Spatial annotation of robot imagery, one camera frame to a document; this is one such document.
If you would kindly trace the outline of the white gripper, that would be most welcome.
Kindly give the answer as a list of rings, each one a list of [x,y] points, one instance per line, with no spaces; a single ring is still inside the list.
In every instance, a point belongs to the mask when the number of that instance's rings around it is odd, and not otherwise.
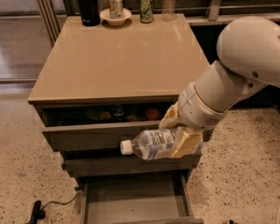
[[[212,130],[226,116],[227,112],[217,112],[206,105],[196,92],[194,83],[190,82],[159,124],[160,129],[172,129],[182,124],[188,127],[177,128],[170,157],[176,159],[190,154],[203,140],[203,133],[195,130]]]

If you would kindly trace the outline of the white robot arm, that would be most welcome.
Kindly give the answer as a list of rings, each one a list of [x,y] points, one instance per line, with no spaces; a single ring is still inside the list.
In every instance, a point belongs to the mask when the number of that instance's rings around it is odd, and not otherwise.
[[[248,16],[229,23],[217,40],[209,68],[180,92],[161,120],[162,129],[177,128],[169,156],[193,152],[203,132],[214,129],[228,110],[268,85],[280,89],[280,26]]]

